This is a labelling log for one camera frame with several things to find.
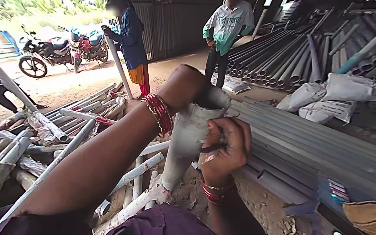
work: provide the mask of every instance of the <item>white sack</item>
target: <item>white sack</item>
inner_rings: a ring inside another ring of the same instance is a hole
[[[309,82],[298,88],[290,99],[290,109],[300,108],[321,99],[326,94],[326,85]]]
[[[302,118],[320,124],[326,123],[333,117],[349,123],[355,104],[354,101],[317,101],[300,108],[298,114]]]
[[[326,90],[321,101],[376,101],[376,83],[364,77],[329,73]]]
[[[281,102],[279,102],[279,104],[277,105],[277,108],[278,109],[281,109],[281,110],[285,110],[285,111],[288,111],[288,112],[296,112],[299,110],[299,108],[293,108],[293,109],[290,109],[290,100],[291,100],[291,95],[287,95],[284,97],[284,99],[281,100]]]

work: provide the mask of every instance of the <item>foot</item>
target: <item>foot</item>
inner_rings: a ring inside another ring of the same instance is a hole
[[[44,105],[44,104],[36,104],[35,105],[38,109],[45,109],[45,108],[49,108],[48,105]]]

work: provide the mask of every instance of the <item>motorcycle seat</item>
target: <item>motorcycle seat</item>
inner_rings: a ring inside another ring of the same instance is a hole
[[[89,44],[91,44],[92,46],[97,46],[101,40],[103,39],[103,36],[102,34],[94,34],[94,35],[91,35],[89,37]]]
[[[61,50],[68,44],[68,40],[64,38],[52,39],[50,41],[53,44],[53,50]]]

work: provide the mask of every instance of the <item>white t-shirt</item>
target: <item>white t-shirt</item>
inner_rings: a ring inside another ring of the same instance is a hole
[[[208,38],[210,28],[214,27],[213,38],[216,41],[216,49],[223,56],[230,50],[243,25],[246,25],[246,28],[242,31],[242,35],[247,35],[254,26],[250,3],[239,1],[233,9],[222,5],[217,8],[204,26],[203,38]]]

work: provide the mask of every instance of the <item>trousers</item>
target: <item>trousers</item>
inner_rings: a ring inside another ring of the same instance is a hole
[[[224,85],[224,77],[226,76],[228,62],[228,53],[223,56],[220,54],[220,51],[216,51],[216,48],[211,47],[210,52],[208,53],[207,64],[206,64],[206,78],[211,83],[211,79],[214,73],[214,70],[217,67],[217,82],[216,87],[222,88]]]

